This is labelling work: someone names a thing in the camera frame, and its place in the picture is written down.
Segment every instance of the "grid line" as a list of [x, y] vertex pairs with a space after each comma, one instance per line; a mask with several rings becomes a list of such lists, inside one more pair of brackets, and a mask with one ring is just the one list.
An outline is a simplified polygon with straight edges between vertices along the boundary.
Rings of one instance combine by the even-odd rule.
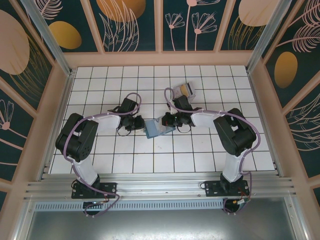
[[[238, 91], [242, 91], [240, 94], [243, 94], [245, 91], [243, 90], [251, 90], [252, 89], [252, 84], [249, 81], [250, 85], [247, 84], [247, 80], [246, 79], [235, 79], [235, 77], [242, 77], [245, 78], [245, 76], [236, 76], [234, 75], [232, 68], [229, 66], [229, 68], [231, 69], [231, 74], [232, 76], [228, 76], [229, 78], [232, 77], [233, 79], [233, 83], [231, 81], [231, 79], [224, 79], [224, 78], [220, 78], [219, 81], [219, 77], [216, 76], [217, 75], [217, 69], [215, 66], [212, 66], [213, 69], [207, 68], [204, 69], [205, 73], [203, 73], [203, 70], [201, 69], [201, 67], [190, 67], [189, 66], [179, 66], [179, 67], [168, 67], [168, 72], [169, 72], [169, 76], [167, 77], [156, 77], [155, 76], [155, 72], [156, 72], [156, 67], [152, 66], [152, 67], [147, 67], [147, 68], [141, 68], [141, 66], [138, 66], [137, 70], [138, 70], [138, 77], [129, 77], [129, 75], [125, 75], [125, 71], [128, 69], [125, 69], [125, 67], [122, 67], [122, 72], [120, 73], [120, 71], [118, 71], [118, 75], [117, 77], [92, 77], [93, 76], [93, 72], [94, 72], [94, 68], [91, 69], [87, 69], [86, 72], [84, 74], [86, 74], [86, 77], [81, 77], [81, 75], [79, 75], [78, 77], [75, 78], [75, 80], [73, 81], [72, 84], [72, 89], [71, 92], [69, 94], [69, 98], [68, 98], [68, 102], [67, 102], [67, 108], [65, 110], [64, 113], [64, 118], [63, 118], [63, 123], [66, 122], [67, 120], [67, 113], [73, 113], [75, 111], [77, 111], [79, 114], [85, 114], [86, 115], [93, 115], [93, 114], [98, 114], [98, 113], [102, 113], [104, 109], [113, 109], [113, 106], [117, 106], [121, 104], [121, 99], [123, 99], [124, 97], [126, 97], [126, 93], [130, 93], [130, 92], [135, 92], [135, 93], [141, 93], [142, 94], [142, 102], [146, 102], [143, 103], [143, 105], [145, 105], [145, 108], [143, 108], [143, 112], [148, 114], [148, 118], [144, 118], [144, 114], [142, 114], [142, 117], [144, 118], [144, 120], [148, 120], [148, 119], [154, 119], [155, 117], [158, 117], [158, 112], [155, 112], [155, 109], [159, 109], [161, 111], [165, 110], [164, 112], [169, 112], [169, 109], [167, 109], [166, 103], [163, 100], [163, 94], [161, 94], [160, 92], [162, 91], [161, 88], [165, 88], [165, 87], [175, 87], [178, 84], [183, 84], [183, 83], [189, 83], [189, 82], [193, 82], [194, 81], [194, 86], [195, 86], [195, 90], [196, 90], [196, 94], [198, 94], [198, 98], [195, 100], [196, 102], [191, 103], [191, 105], [193, 105], [193, 107], [203, 107], [205, 109], [211, 108], [210, 105], [212, 104], [212, 107], [216, 107], [218, 105], [221, 105], [221, 110], [228, 110], [227, 107], [228, 106], [232, 106], [232, 105], [239, 105], [239, 109], [242, 111], [242, 104], [245, 103], [250, 103], [253, 104], [255, 103], [256, 99], [252, 99], [250, 98], [245, 98], [245, 95], [238, 95]], [[187, 76], [187, 74], [190, 74], [190, 72], [192, 71], [192, 69], [195, 71], [196, 74], [194, 74], [195, 76]], [[108, 76], [109, 73], [109, 68], [107, 68], [106, 70], [106, 74]], [[148, 74], [149, 76], [144, 76], [141, 77], [139, 76], [140, 71], [146, 71], [145, 73]], [[134, 84], [136, 84], [136, 88], [135, 86], [133, 86], [133, 82], [130, 82], [130, 79], [132, 79], [134, 81]], [[103, 88], [103, 80], [105, 80], [104, 82], [104, 89], [98, 90], [98, 86], [100, 88]], [[217, 93], [216, 96], [219, 95], [220, 99], [218, 100], [218, 98], [215, 97], [211, 97], [210, 94], [217, 92], [219, 90], [219, 93]], [[153, 108], [153, 113], [148, 112], [148, 110], [150, 110], [151, 108]], [[248, 113], [246, 114], [248, 115], [247, 118], [249, 118], [249, 121], [252, 121], [252, 123], [255, 123], [256, 127], [259, 129], [259, 132], [261, 132], [262, 134], [264, 133], [263, 130], [263, 126], [261, 127], [260, 124], [260, 117], [258, 117], [258, 115], [254, 115], [254, 117], [252, 114]], [[220, 171], [220, 168], [223, 164], [224, 161], [224, 157], [223, 157], [223, 153], [226, 153], [226, 151], [224, 151], [224, 149], [221, 146], [216, 146], [214, 145], [216, 144], [220, 144], [216, 141], [219, 141], [218, 137], [217, 137], [217, 132], [213, 131], [212, 129], [208, 129], [206, 132], [202, 132], [202, 131], [197, 131], [197, 129], [194, 129], [193, 127], [191, 128], [191, 131], [189, 133], [178, 133], [177, 131], [175, 132], [170, 132], [169, 134], [166, 134], [167, 136], [171, 136], [169, 139], [171, 139], [172, 143], [169, 143], [169, 141], [164, 141], [163, 143], [161, 142], [161, 140], [159, 141], [159, 146], [158, 147], [166, 147], [166, 144], [172, 144], [172, 149], [171, 147], [167, 148], [167, 149], [162, 149], [161, 151], [163, 152], [159, 152], [158, 148], [156, 148], [155, 143], [158, 142], [158, 139], [151, 139], [150, 141], [147, 142], [147, 146], [148, 146], [148, 150], [147, 151], [138, 151], [138, 149], [136, 150], [136, 144], [138, 144], [138, 138], [136, 136], [140, 136], [139, 140], [143, 139], [141, 136], [145, 136], [143, 133], [141, 133], [140, 131], [134, 131], [133, 134], [131, 133], [130, 136], [133, 136], [133, 141], [129, 141], [130, 142], [130, 147], [132, 147], [133, 144], [133, 151], [124, 151], [126, 153], [122, 153], [122, 151], [116, 151], [116, 149], [118, 149], [119, 144], [121, 144], [121, 139], [119, 138], [118, 134], [116, 131], [106, 131], [106, 132], [102, 132], [99, 133], [95, 136], [95, 145], [92, 147], [92, 153], [90, 153], [90, 156], [92, 156], [92, 164], [95, 167], [96, 166], [103, 166], [101, 164], [103, 164], [103, 162], [98, 161], [95, 163], [95, 159], [99, 159], [103, 160], [104, 157], [102, 157], [101, 155], [105, 155], [106, 159], [108, 159], [108, 161], [106, 161], [106, 167], [109, 171], [109, 169], [111, 169], [111, 173], [114, 172], [121, 172], [122, 168], [121, 166], [119, 166], [119, 164], [115, 163], [115, 160], [124, 160], [124, 159], [130, 159], [130, 161], [132, 161], [132, 171], [130, 169], [130, 167], [126, 167], [126, 171], [131, 171], [132, 173], [134, 172], [140, 172], [142, 171], [146, 171], [146, 172], [150, 172], [150, 173], [156, 173], [156, 172], [172, 172], [172, 164], [173, 164], [173, 172], [180, 172], [184, 170], [187, 171], [192, 171], [192, 172], [199, 172], [200, 170], [203, 170], [206, 168], [207, 164], [210, 164], [210, 167], [213, 170], [213, 167], [215, 168], [215, 171], [217, 171], [217, 167], [218, 170]], [[185, 163], [181, 162], [184, 158], [181, 158], [181, 155], [179, 156], [179, 160], [176, 162], [177, 158], [175, 159], [175, 154], [177, 154], [177, 150], [179, 151], [179, 153], [183, 153], [181, 152], [184, 151], [183, 150], [183, 146], [182, 144], [184, 143], [184, 140], [188, 139], [188, 150], [190, 152], [188, 152], [189, 155], [186, 155], [188, 157], [188, 161], [186, 161]], [[206, 144], [201, 144], [198, 143], [198, 141], [205, 139], [206, 140]], [[261, 153], [259, 156], [269, 156], [268, 153], [269, 151], [268, 146], [266, 146], [267, 148], [261, 148], [263, 150], [256, 150], [254, 151], [254, 153]], [[62, 167], [66, 167], [66, 164], [64, 164], [62, 162], [62, 158], [61, 157], [56, 157], [59, 156], [61, 154], [59, 154], [59, 151], [55, 151], [55, 154], [52, 158], [52, 163], [50, 166], [50, 173], [53, 172], [53, 164], [54, 164], [54, 173], [57, 173], [59, 170], [59, 166]], [[152, 154], [152, 170], [151, 170], [151, 159], [149, 159], [149, 157], [147, 156], [141, 156], [142, 160], [146, 160], [147, 162], [147, 167], [144, 166], [144, 164], [140, 164], [140, 161], [137, 161], [138, 159], [135, 157], [136, 154], [139, 155], [145, 155], [145, 154]], [[164, 155], [164, 154], [169, 154], [170, 159], [168, 158], [162, 158], [160, 156]], [[252, 169], [255, 169], [256, 171], [262, 171], [264, 168], [263, 166], [264, 163], [262, 163], [261, 159], [255, 159], [254, 155], [252, 154], [253, 157], [253, 163], [250, 161], [250, 165], [249, 167]]]
[[[121, 104], [121, 89], [122, 89], [122, 78], [121, 78], [121, 86], [120, 86], [120, 95], [119, 95], [119, 103], [118, 105]], [[113, 159], [112, 159], [112, 168], [111, 168], [111, 173], [114, 172], [114, 165], [115, 165], [115, 152], [116, 152], [116, 144], [117, 144], [117, 131], [115, 131], [115, 137], [114, 137], [114, 149], [113, 149]]]

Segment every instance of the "white tile floor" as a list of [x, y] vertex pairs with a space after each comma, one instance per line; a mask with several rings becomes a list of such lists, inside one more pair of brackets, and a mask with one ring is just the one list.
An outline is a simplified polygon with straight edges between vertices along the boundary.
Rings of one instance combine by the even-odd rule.
[[[264, 129], [244, 66], [112, 66], [79, 67], [64, 116], [105, 113], [131, 92], [142, 97], [139, 114], [144, 119], [168, 111], [163, 90], [192, 82], [194, 108], [229, 111], [238, 108], [261, 133], [261, 145], [247, 156], [244, 171], [274, 170]], [[189, 127], [182, 128], [187, 132]], [[193, 127], [147, 139], [142, 130], [119, 136], [114, 129], [97, 134], [91, 160], [99, 173], [220, 172], [226, 153], [217, 131]], [[67, 174], [71, 165], [56, 151], [51, 174]]]

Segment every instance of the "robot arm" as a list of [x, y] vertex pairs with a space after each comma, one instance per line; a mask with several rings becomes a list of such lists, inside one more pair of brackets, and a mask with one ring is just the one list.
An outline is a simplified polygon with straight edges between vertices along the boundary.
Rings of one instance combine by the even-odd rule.
[[[230, 110], [229, 113], [245, 118], [237, 108]], [[191, 120], [196, 127], [208, 127], [217, 130], [221, 143], [226, 150], [222, 175], [229, 183], [240, 179], [242, 177], [240, 172], [241, 159], [257, 138], [253, 129], [237, 118], [227, 115], [220, 116], [215, 113], [194, 113], [191, 115]]]
[[[128, 113], [135, 108], [136, 104], [136, 102], [125, 98], [121, 106], [109, 112]], [[175, 102], [175, 104], [178, 105], [177, 108], [179, 109], [194, 110], [185, 96], [182, 96], [182, 100], [180, 99], [179, 102]], [[229, 113], [244, 119], [242, 113], [236, 108], [230, 110]], [[83, 116], [77, 113], [73, 113], [69, 117], [56, 140], [56, 148], [61, 152], [63, 152], [70, 132], [82, 119]], [[236, 189], [238, 194], [239, 183], [241, 184], [243, 181], [240, 168], [242, 158], [246, 150], [250, 149], [256, 140], [256, 134], [248, 124], [232, 116], [205, 111], [194, 113], [178, 112], [174, 115], [167, 112], [162, 118], [162, 124], [164, 125], [164, 123], [167, 126], [182, 126], [183, 124], [188, 124], [191, 127], [215, 128], [227, 152], [225, 167], [220, 176], [219, 184], [226, 196], [230, 194], [230, 190], [232, 189]], [[89, 157], [95, 136], [97, 133], [104, 132], [107, 129], [119, 129], [121, 127], [125, 127], [126, 130], [131, 131], [144, 128], [145, 123], [141, 116], [134, 117], [134, 114], [125, 114], [123, 116], [112, 114], [97, 117], [93, 116], [92, 119], [83, 121], [75, 129], [75, 132], [79, 133], [79, 135], [73, 133], [71, 136], [66, 148], [66, 154], [72, 158], [73, 168], [76, 169], [80, 179], [95, 189], [100, 189], [100, 178], [94, 170]]]
[[[124, 98], [121, 106], [116, 107], [113, 110], [109, 110], [111, 113], [129, 113], [133, 111], [138, 104], [128, 98]], [[82, 122], [72, 133], [71, 139], [67, 145], [66, 154], [72, 158], [72, 166], [79, 174], [79, 178], [84, 180], [90, 186], [95, 188], [99, 187], [100, 179], [99, 175], [93, 168], [90, 152], [92, 150], [95, 136], [97, 133], [105, 132], [108, 129], [120, 129], [125, 127], [127, 131], [138, 130], [145, 127], [145, 121], [141, 116], [134, 117], [134, 114], [119, 115], [101, 115], [98, 117], [92, 117], [90, 120]], [[84, 117], [73, 113], [63, 126], [61, 133], [59, 134], [55, 146], [63, 153], [67, 137], [72, 131], [73, 127]]]

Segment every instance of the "purple cable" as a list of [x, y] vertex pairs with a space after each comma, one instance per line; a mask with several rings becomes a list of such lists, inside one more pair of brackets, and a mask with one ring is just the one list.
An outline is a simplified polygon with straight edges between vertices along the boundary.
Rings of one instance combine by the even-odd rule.
[[[81, 181], [81, 182], [82, 182], [84, 185], [86, 185], [88, 188], [90, 188], [91, 190], [93, 190], [93, 191], [95, 191], [95, 192], [97, 192], [97, 193], [101, 193], [101, 194], [103, 194], [103, 195], [112, 195], [112, 196], [116, 196], [116, 197], [117, 197], [117, 199], [116, 199], [109, 207], [107, 207], [107, 208], [106, 208], [105, 210], [103, 210], [103, 211], [98, 212], [96, 215], [92, 215], [92, 218], [98, 217], [98, 216], [104, 214], [105, 212], [107, 212], [110, 208], [112, 208], [112, 207], [119, 201], [120, 196], [119, 196], [118, 194], [116, 194], [116, 193], [113, 193], [113, 192], [106, 192], [106, 191], [101, 191], [101, 190], [99, 190], [99, 189], [96, 189], [96, 188], [92, 187], [91, 185], [89, 185], [82, 177], [80, 177], [80, 174], [78, 173], [77, 169], [75, 168], [75, 166], [74, 166], [74, 164], [73, 164], [74, 161], [73, 161], [72, 159], [70, 159], [70, 158], [67, 157], [67, 146], [68, 146], [68, 144], [69, 144], [69, 141], [70, 141], [72, 135], [74, 134], [74, 131], [75, 131], [75, 130], [77, 129], [77, 127], [78, 127], [81, 123], [83, 123], [84, 121], [86, 121], [86, 120], [91, 120], [91, 119], [94, 119], [94, 118], [104, 117], [104, 116], [123, 116], [123, 115], [132, 114], [133, 112], [137, 111], [137, 110], [140, 108], [140, 106], [141, 106], [142, 99], [141, 99], [141, 96], [140, 96], [138, 93], [135, 93], [135, 92], [129, 93], [129, 94], [126, 96], [126, 98], [129, 97], [129, 96], [132, 95], [132, 94], [135, 94], [135, 95], [137, 95], [137, 96], [139, 97], [139, 103], [138, 103], [138, 105], [137, 105], [137, 107], [136, 107], [135, 109], [133, 109], [132, 111], [129, 111], [129, 112], [125, 112], [125, 113], [106, 112], [106, 113], [100, 113], [100, 114], [96, 114], [96, 115], [92, 115], [92, 116], [87, 116], [87, 117], [81, 119], [80, 121], [78, 121], [78, 122], [76, 123], [76, 125], [74, 125], [74, 127], [72, 128], [71, 132], [69, 133], [69, 135], [68, 135], [68, 137], [66, 138], [66, 141], [65, 141], [65, 145], [64, 145], [64, 148], [63, 148], [63, 157], [64, 157], [64, 159], [66, 159], [68, 162], [71, 163], [72, 169], [73, 169], [75, 175], [77, 176], [78, 180]], [[96, 203], [96, 204], [90, 204], [90, 205], [88, 205], [88, 206], [84, 209], [85, 215], [86, 215], [87, 217], [90, 216], [90, 215], [87, 213], [87, 209], [88, 209], [88, 208], [90, 208], [90, 207], [92, 207], [92, 206], [96, 206], [96, 205], [101, 205], [101, 204], [103, 204], [103, 203]]]
[[[171, 93], [172, 93], [172, 98], [175, 97], [175, 93], [174, 93], [173, 89], [170, 88], [170, 87], [167, 87], [167, 88], [164, 90], [164, 98], [165, 98], [166, 102], [169, 104], [169, 106], [170, 106], [171, 108], [173, 108], [173, 109], [175, 109], [175, 110], [177, 110], [177, 111], [179, 111], [179, 112], [188, 113], [188, 114], [209, 113], [209, 114], [218, 114], [218, 115], [228, 115], [228, 116], [237, 118], [237, 119], [245, 122], [246, 124], [248, 124], [250, 127], [252, 127], [252, 129], [254, 130], [255, 134], [257, 135], [258, 142], [257, 142], [257, 144], [256, 144], [254, 147], [248, 149], [248, 150], [243, 154], [243, 156], [242, 156], [242, 158], [241, 158], [241, 161], [240, 161], [240, 165], [239, 165], [239, 172], [240, 172], [241, 175], [243, 175], [243, 176], [245, 176], [245, 175], [250, 175], [250, 189], [249, 189], [249, 196], [248, 196], [248, 198], [250, 199], [250, 198], [251, 198], [251, 192], [252, 192], [252, 173], [251, 173], [251, 171], [248, 171], [247, 173], [243, 173], [243, 172], [242, 172], [242, 165], [243, 165], [243, 163], [244, 163], [244, 160], [245, 160], [246, 156], [247, 156], [249, 153], [251, 153], [253, 150], [257, 149], [257, 147], [260, 145], [261, 137], [260, 137], [260, 134], [259, 134], [259, 131], [257, 130], [257, 128], [256, 128], [251, 122], [249, 122], [248, 120], [244, 119], [243, 117], [238, 116], [238, 115], [235, 115], [235, 114], [232, 114], [232, 113], [230, 113], [230, 112], [226, 112], [226, 111], [214, 111], [214, 110], [203, 110], [203, 109], [199, 109], [199, 110], [195, 110], [195, 111], [188, 111], [188, 110], [179, 109], [179, 108], [177, 108], [176, 106], [174, 106], [174, 105], [168, 100], [167, 95], [166, 95], [166, 92], [167, 92], [168, 90], [171, 91]], [[225, 213], [227, 213], [227, 210], [228, 210], [228, 209], [225, 208], [225, 204], [226, 204], [226, 201], [227, 201], [227, 200], [228, 200], [227, 198], [226, 198], [225, 200], [223, 200], [223, 211], [224, 211]]]

